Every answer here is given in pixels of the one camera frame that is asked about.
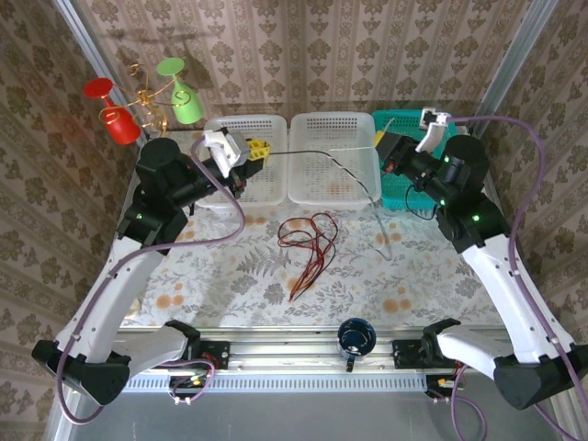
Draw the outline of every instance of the teal basket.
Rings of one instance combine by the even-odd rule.
[[[425,131],[419,129],[419,120],[421,119],[421,110],[377,110],[372,113],[376,123],[376,131],[383,130],[386,124],[394,118],[394,121],[388,126],[387,131],[399,135],[410,136],[420,141]],[[458,134],[456,125],[452,122],[445,130],[443,140],[433,152],[435,158],[440,158],[441,153],[445,150],[445,144],[449,138]],[[382,204],[387,209],[406,209],[404,197],[406,190],[411,186],[404,176],[393,174],[382,175]],[[433,209],[434,201],[423,192],[411,191],[408,196],[408,206],[411,209]]]

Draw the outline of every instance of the red wire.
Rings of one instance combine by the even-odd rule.
[[[332,237],[328,237],[325,232],[317,226],[314,220],[319,216],[327,218],[334,227],[334,234]],[[312,232],[297,229],[282,233],[282,230],[293,221],[304,221],[309,223],[312,228]],[[335,220],[328,213],[315,213],[310,218],[290,218],[285,220],[279,226],[277,229],[277,244],[280,247],[289,248],[293,246],[296,248],[305,248],[311,250],[311,255],[304,268],[304,271],[302,271],[302,274],[290,291],[289,301],[293,301],[300,297],[300,295],[310,288],[316,279],[319,278],[319,276],[322,274],[322,271],[327,269],[332,263],[336,254],[334,240],[337,238],[338,233],[339,227],[337,226],[337,222],[335,222]],[[302,235],[306,239],[293,239],[292,237],[294,235]],[[331,251],[331,249],[333,249],[333,254],[331,259],[326,262],[326,256]]]

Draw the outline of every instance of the blue mug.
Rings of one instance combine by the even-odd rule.
[[[363,358],[376,346],[376,331],[363,319],[349,319],[337,332],[339,352],[347,360],[347,372],[353,371],[356,360]]]

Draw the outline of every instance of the patterned table mat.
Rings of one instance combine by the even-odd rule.
[[[350,317],[389,326],[424,326],[446,317],[502,324],[434,220],[371,207],[329,212],[340,229],[337,255],[294,302],[289,291],[309,255],[278,247],[277,228],[313,211],[285,202],[247,213],[244,232],[230,243],[172,250],[123,326],[160,326],[170,319],[202,327],[338,325]],[[197,209],[178,241],[221,237],[236,226],[234,213]]]

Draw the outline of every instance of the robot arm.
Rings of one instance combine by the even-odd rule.
[[[204,137],[204,145],[211,148],[213,155],[203,164],[238,198],[246,180],[263,168],[263,161],[249,159],[249,143],[240,134],[221,129],[205,131]],[[140,254],[114,274],[117,263],[142,247],[173,243],[187,224],[183,208],[216,191],[177,144],[166,138],[149,141],[142,148],[136,171],[141,183],[117,228],[118,238],[104,269],[55,340],[38,341],[32,353],[56,376],[60,358],[67,352],[63,381],[101,405],[113,401],[139,372],[169,360],[196,358],[201,352],[199,332],[177,321],[125,344],[114,343],[131,303],[169,250]],[[96,298],[96,292],[108,278],[107,289]],[[83,314],[88,314],[84,327],[74,334]],[[65,348],[72,336],[68,352]]]
[[[463,362],[494,380],[515,408],[525,409],[572,386],[570,375],[515,282],[508,257],[510,229],[500,210],[481,193],[489,169],[484,147],[470,136],[449,139],[441,159],[430,152],[443,136],[448,114],[424,109],[427,134],[412,138],[381,133],[377,137],[382,170],[406,176],[417,191],[436,205],[436,221],[456,251],[473,268],[492,298],[510,336],[511,345],[472,332],[458,321],[425,328],[422,349],[434,364],[443,359]],[[523,266],[519,274],[551,324],[576,372],[588,372],[588,346],[576,345],[549,311]]]

